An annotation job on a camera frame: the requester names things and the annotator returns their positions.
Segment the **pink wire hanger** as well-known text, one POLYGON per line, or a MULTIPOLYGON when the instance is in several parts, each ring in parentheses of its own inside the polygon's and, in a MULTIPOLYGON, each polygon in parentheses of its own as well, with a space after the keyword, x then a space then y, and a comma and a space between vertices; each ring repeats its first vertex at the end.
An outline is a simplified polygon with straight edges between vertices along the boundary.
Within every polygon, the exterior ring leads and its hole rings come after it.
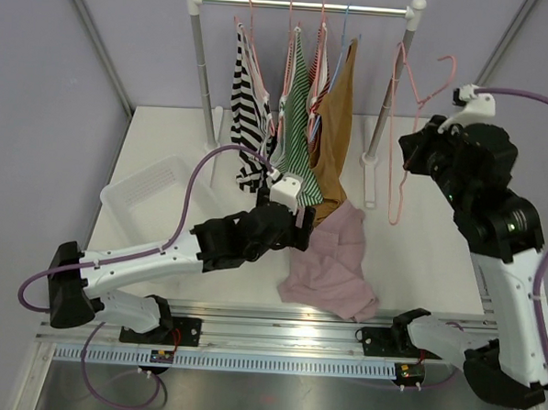
POLYGON ((417 88, 415 78, 413 71, 411 70, 411 66, 408 63, 408 54, 406 52, 406 46, 404 41, 400 41, 397 44, 397 49, 395 50, 394 59, 393 59, 393 68, 391 70, 391 80, 390 82, 393 84, 391 87, 391 103, 389 107, 389 114, 388 114, 388 124, 389 124, 389 135, 387 138, 388 142, 388 173, 387 173, 387 179, 388 179, 388 190, 387 190, 387 219, 390 226, 396 227, 402 217, 402 210, 404 208, 404 191, 405 191, 405 184, 408 180, 408 172, 406 170, 403 171, 401 180, 399 184, 397 185, 397 199, 393 197, 393 193, 395 191, 394 189, 394 156, 395 156, 395 144, 394 144, 394 138, 395 138, 395 128, 396 128, 396 107, 397 107, 397 87, 400 82, 400 76, 402 71, 405 71, 410 83, 410 88, 412 90, 412 93, 415 97, 416 102, 416 112, 414 116, 414 121, 412 125, 412 131, 417 131, 417 124, 421 116, 421 112, 425 105, 427 105, 434 97, 437 97, 439 94, 441 94, 446 88, 449 88, 452 84, 455 75, 456 70, 458 69, 458 62, 455 56, 452 54, 446 54, 444 56, 441 56, 437 59, 437 62, 444 62, 449 61, 451 63, 451 69, 448 72, 448 76, 446 78, 446 81, 443 85, 438 87, 437 89, 431 91, 426 96, 421 97, 419 95, 419 90, 417 88))

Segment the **pink mauve tank top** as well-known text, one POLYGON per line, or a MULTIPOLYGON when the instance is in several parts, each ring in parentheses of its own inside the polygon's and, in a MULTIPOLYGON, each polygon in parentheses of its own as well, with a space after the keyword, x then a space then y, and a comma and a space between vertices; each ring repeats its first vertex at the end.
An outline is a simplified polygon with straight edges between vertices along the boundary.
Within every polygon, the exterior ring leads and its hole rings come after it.
POLYGON ((358 323, 375 316, 378 299, 362 269, 363 222, 363 211, 345 201, 315 227, 308 248, 291 251, 289 275, 277 286, 281 300, 358 323))

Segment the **tan brown tank top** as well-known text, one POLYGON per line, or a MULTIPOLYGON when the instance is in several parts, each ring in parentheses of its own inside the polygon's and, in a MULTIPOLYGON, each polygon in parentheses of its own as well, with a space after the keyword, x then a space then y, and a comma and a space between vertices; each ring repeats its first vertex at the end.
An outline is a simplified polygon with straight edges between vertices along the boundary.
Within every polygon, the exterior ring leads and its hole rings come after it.
POLYGON ((346 200, 340 177, 352 134, 353 68, 358 47, 359 39, 353 39, 336 83, 319 106, 321 132, 309 154, 310 167, 323 197, 314 206, 315 227, 346 200))

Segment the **light blue wire hanger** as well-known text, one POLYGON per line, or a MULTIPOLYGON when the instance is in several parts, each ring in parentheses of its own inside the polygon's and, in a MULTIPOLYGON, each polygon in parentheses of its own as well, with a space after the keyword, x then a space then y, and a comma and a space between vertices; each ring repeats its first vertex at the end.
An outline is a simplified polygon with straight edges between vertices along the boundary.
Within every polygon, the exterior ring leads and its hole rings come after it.
POLYGON ((328 87, 328 91, 331 92, 333 89, 334 84, 337 82, 338 75, 340 73, 341 67, 344 63, 344 58, 346 57, 347 49, 349 47, 348 40, 346 37, 347 32, 347 23, 348 23, 348 17, 349 14, 352 12, 352 5, 348 4, 345 8, 345 12, 343 14, 343 27, 341 32, 341 48, 339 52, 339 56, 337 59, 337 64, 334 67, 332 76, 330 78, 330 83, 328 87))

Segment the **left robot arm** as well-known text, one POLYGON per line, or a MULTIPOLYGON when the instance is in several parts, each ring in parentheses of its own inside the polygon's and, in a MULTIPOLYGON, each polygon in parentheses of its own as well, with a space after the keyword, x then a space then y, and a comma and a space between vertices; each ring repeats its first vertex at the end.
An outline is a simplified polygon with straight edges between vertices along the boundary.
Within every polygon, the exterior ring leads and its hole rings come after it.
POLYGON ((292 213, 271 201, 249 212, 209 219, 167 248, 150 243, 97 253, 81 251, 74 241, 61 244, 49 268, 49 324, 69 329, 95 320, 121 327, 122 342, 170 345, 184 331, 174 322, 168 301, 154 294, 128 294, 124 287, 175 274, 239 268, 269 250, 305 250, 315 216, 313 207, 292 213))

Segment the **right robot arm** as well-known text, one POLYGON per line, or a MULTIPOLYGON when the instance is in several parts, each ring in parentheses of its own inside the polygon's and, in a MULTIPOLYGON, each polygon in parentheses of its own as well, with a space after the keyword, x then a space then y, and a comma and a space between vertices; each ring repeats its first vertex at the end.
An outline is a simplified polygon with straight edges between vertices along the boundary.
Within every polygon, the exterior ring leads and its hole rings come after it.
POLYGON ((433 116, 398 143, 405 169, 431 177, 453 209, 476 283, 491 297, 498 336, 471 338, 419 308, 394 318, 392 349, 425 350, 452 364, 488 404, 515 410, 543 404, 548 352, 539 340, 545 323, 535 315, 543 298, 533 283, 544 239, 537 209, 509 188, 516 146, 502 127, 449 124, 445 116, 433 116))

